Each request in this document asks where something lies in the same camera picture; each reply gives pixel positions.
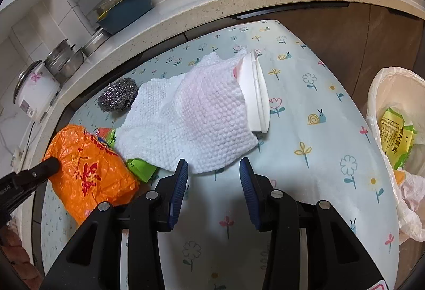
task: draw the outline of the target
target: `silver bolt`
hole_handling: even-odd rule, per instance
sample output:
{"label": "silver bolt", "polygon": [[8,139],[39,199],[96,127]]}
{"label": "silver bolt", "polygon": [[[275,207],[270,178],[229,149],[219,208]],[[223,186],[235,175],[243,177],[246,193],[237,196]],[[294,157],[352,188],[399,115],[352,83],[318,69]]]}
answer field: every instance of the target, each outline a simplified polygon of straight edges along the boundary
{"label": "silver bolt", "polygon": [[148,200],[154,200],[158,198],[158,193],[154,190],[150,190],[149,192],[145,194],[145,196],[146,196],[146,199]]}
{"label": "silver bolt", "polygon": [[270,195],[275,199],[280,199],[283,197],[283,192],[279,189],[272,190]]}
{"label": "silver bolt", "polygon": [[104,202],[101,202],[97,208],[99,209],[99,211],[104,212],[104,211],[107,211],[109,207],[111,207],[109,202],[104,201]]}
{"label": "silver bolt", "polygon": [[322,200],[322,201],[319,202],[319,207],[321,209],[330,209],[331,208],[331,204],[329,203],[329,201]]}

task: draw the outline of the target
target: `kitchen counter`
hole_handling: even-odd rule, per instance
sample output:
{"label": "kitchen counter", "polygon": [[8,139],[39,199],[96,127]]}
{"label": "kitchen counter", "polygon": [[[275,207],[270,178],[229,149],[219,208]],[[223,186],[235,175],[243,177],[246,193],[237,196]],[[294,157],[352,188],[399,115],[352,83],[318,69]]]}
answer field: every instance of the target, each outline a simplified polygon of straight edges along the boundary
{"label": "kitchen counter", "polygon": [[[417,0],[153,0],[154,8],[107,40],[64,85],[52,108],[31,137],[24,168],[41,161],[52,133],[65,107],[105,74],[150,47],[177,34],[226,16],[295,2],[361,2],[400,10],[425,19],[425,7]],[[31,196],[22,205],[20,234],[23,246],[32,256]]]}

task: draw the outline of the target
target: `floral tablecloth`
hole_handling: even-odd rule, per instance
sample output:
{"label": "floral tablecloth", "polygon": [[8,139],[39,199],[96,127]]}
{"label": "floral tablecloth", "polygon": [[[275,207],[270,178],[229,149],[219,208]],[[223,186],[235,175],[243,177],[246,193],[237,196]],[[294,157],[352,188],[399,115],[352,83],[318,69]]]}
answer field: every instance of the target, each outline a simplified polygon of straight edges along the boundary
{"label": "floral tablecloth", "polygon": [[[257,147],[246,155],[254,171],[298,201],[329,200],[392,289],[398,267],[398,224],[381,154],[360,112],[326,64],[280,22],[266,20],[213,32],[124,76],[139,85],[152,78],[170,78],[189,71],[211,51],[227,59],[243,47],[258,55],[271,112],[268,133],[258,134]],[[100,93],[75,113],[71,123],[93,132],[124,122],[125,114],[108,114],[96,106]],[[152,188],[168,175],[158,171],[150,180]],[[76,227],[49,183],[42,216],[46,272]],[[122,288],[127,284],[126,238],[124,232]],[[171,233],[158,234],[166,288],[261,289],[269,239],[269,233],[258,233],[249,220],[239,160],[211,173],[190,175],[178,224]]]}

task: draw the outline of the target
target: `orange plastic bag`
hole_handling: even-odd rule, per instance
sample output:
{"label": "orange plastic bag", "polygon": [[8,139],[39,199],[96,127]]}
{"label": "orange plastic bag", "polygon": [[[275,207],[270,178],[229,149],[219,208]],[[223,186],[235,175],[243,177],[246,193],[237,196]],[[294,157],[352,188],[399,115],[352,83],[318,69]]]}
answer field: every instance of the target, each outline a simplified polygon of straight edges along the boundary
{"label": "orange plastic bag", "polygon": [[78,224],[100,202],[127,204],[139,188],[120,156],[82,126],[70,124],[62,129],[44,159],[51,156],[61,164],[50,177],[53,190]]}

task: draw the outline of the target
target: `white rice cooker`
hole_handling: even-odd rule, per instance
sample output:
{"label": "white rice cooker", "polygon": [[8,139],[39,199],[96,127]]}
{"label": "white rice cooker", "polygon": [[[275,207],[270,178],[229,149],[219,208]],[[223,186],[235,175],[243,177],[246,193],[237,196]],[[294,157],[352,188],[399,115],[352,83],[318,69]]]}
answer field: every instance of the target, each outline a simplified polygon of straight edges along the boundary
{"label": "white rice cooker", "polygon": [[13,103],[18,104],[32,120],[40,122],[59,91],[59,82],[41,60],[36,61],[19,75]]}

